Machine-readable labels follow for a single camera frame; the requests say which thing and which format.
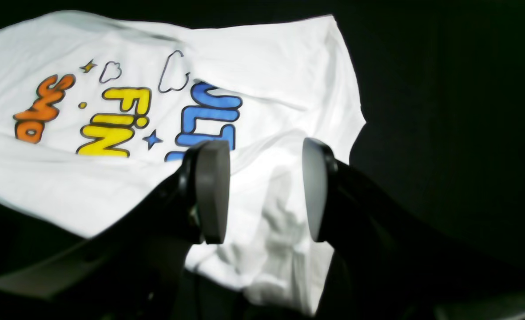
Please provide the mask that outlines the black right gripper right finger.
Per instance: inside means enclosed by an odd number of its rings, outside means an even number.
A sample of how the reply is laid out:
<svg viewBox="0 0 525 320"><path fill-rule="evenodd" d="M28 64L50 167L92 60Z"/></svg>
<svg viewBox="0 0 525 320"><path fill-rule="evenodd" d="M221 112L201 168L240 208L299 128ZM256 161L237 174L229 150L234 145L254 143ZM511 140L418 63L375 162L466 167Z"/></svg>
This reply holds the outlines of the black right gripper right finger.
<svg viewBox="0 0 525 320"><path fill-rule="evenodd" d="M319 315L525 320L524 271L423 223L321 140L304 139L302 169L311 237L345 265L344 278L328 276Z"/></svg>

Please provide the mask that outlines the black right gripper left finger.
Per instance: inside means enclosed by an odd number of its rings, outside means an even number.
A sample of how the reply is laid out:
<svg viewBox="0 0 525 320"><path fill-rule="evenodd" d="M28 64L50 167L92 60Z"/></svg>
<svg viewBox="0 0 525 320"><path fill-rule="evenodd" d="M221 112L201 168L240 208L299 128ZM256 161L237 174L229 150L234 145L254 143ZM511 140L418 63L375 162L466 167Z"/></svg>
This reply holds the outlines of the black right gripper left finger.
<svg viewBox="0 0 525 320"><path fill-rule="evenodd" d="M102 233L0 274L0 320L167 320L192 245L224 242L225 140L188 148L178 170Z"/></svg>

